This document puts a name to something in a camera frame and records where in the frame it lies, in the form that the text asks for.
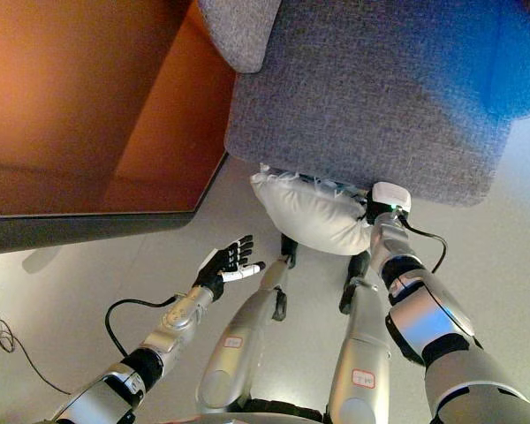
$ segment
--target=orange cabinet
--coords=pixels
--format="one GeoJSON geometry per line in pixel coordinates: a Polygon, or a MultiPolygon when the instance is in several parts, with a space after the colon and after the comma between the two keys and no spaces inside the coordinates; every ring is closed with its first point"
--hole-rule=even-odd
{"type": "Polygon", "coordinates": [[[0,216],[194,210],[234,77],[195,3],[0,0],[0,216]]]}

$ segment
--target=black wire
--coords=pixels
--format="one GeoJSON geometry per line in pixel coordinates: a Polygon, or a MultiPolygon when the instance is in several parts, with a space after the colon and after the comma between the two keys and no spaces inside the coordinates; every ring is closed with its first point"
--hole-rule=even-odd
{"type": "Polygon", "coordinates": [[[118,307],[124,303],[135,303],[137,305],[143,305],[144,307],[166,307],[173,303],[177,298],[175,296],[171,296],[167,300],[165,300],[163,303],[151,303],[146,302],[145,300],[139,300],[139,299],[122,299],[118,302],[112,304],[108,311],[106,312],[106,316],[104,316],[104,325],[106,326],[106,331],[108,331],[108,335],[112,339],[112,342],[114,342],[114,345],[116,345],[117,349],[122,353],[122,355],[127,356],[127,352],[125,351],[122,344],[117,340],[116,335],[114,334],[114,331],[112,331],[112,327],[110,326],[110,314],[114,310],[115,307],[118,307]]]}
{"type": "Polygon", "coordinates": [[[435,274],[438,268],[440,268],[440,265],[442,265],[445,255],[448,253],[448,242],[445,241],[445,238],[440,237],[436,234],[432,234],[431,232],[416,230],[415,228],[411,227],[404,215],[399,215],[398,219],[404,225],[404,227],[406,227],[407,230],[412,231],[416,234],[420,234],[421,236],[424,236],[424,237],[430,237],[431,239],[438,240],[440,243],[442,243],[442,247],[443,247],[442,256],[440,256],[440,259],[438,260],[437,264],[434,266],[434,269],[432,269],[432,274],[435,274]]]}
{"type": "Polygon", "coordinates": [[[50,382],[47,378],[43,376],[42,373],[39,372],[37,367],[35,366],[34,362],[29,357],[29,354],[27,354],[26,348],[24,345],[19,341],[19,339],[14,336],[14,334],[11,332],[10,326],[8,325],[8,322],[0,319],[0,347],[2,350],[4,350],[7,353],[12,353],[16,350],[16,343],[21,347],[21,350],[23,351],[24,355],[26,355],[27,361],[29,362],[29,365],[31,368],[34,369],[35,373],[39,375],[39,377],[46,382],[49,386],[51,386],[53,389],[60,391],[61,393],[64,393],[65,395],[70,395],[68,391],[64,391],[62,389],[59,389],[55,384],[50,382]]]}

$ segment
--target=red label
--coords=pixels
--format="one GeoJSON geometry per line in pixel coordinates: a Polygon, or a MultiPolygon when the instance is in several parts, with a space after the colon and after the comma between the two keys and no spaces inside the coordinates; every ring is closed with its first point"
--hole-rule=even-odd
{"type": "Polygon", "coordinates": [[[228,337],[223,342],[223,347],[233,347],[239,349],[244,343],[244,339],[241,337],[228,337]]]}
{"type": "Polygon", "coordinates": [[[373,375],[373,373],[364,371],[362,369],[353,370],[352,382],[356,386],[366,387],[368,389],[375,388],[375,376],[373,375]]]}

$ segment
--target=gray floor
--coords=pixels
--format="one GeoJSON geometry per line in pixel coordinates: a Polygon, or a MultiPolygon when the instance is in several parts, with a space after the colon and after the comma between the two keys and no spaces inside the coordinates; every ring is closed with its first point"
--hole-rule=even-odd
{"type": "MultiPolygon", "coordinates": [[[[184,229],[63,246],[29,258],[31,252],[0,255],[0,313],[42,372],[76,390],[119,360],[102,324],[106,307],[123,297],[159,301],[186,290],[213,246],[253,233],[255,259],[271,263],[279,233],[247,183],[255,169],[229,159],[184,229]]],[[[450,254],[440,276],[466,307],[486,349],[530,397],[530,119],[515,124],[496,182],[481,205],[415,201],[412,224],[448,239],[450,254]]],[[[413,237],[413,245],[428,264],[439,254],[432,240],[413,237]]],[[[301,249],[290,276],[288,317],[268,328],[255,397],[323,410],[346,323],[337,311],[345,267],[344,257],[301,249]]],[[[139,423],[194,413],[194,389],[214,343],[258,281],[228,285],[180,367],[150,392],[139,423]]],[[[131,349],[160,313],[122,307],[114,316],[115,331],[131,349]]],[[[429,422],[423,369],[403,360],[393,346],[391,373],[390,422],[429,422]]],[[[0,423],[48,418],[64,400],[38,379],[21,352],[0,350],[0,423]]]]}

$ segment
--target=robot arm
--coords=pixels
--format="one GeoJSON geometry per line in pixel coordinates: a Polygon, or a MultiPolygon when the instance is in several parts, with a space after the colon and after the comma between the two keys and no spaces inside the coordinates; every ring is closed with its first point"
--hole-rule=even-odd
{"type": "Polygon", "coordinates": [[[201,264],[193,288],[179,296],[140,346],[88,384],[55,414],[63,424],[125,424],[155,383],[176,365],[184,347],[208,306],[223,294],[226,281],[256,274],[263,262],[246,265],[252,236],[245,236],[222,250],[214,250],[201,264]]]}
{"type": "Polygon", "coordinates": [[[486,353],[462,307],[408,244],[400,209],[380,214],[371,267],[389,291],[387,330],[403,355],[426,367],[432,424],[530,424],[530,402],[486,353]]]}

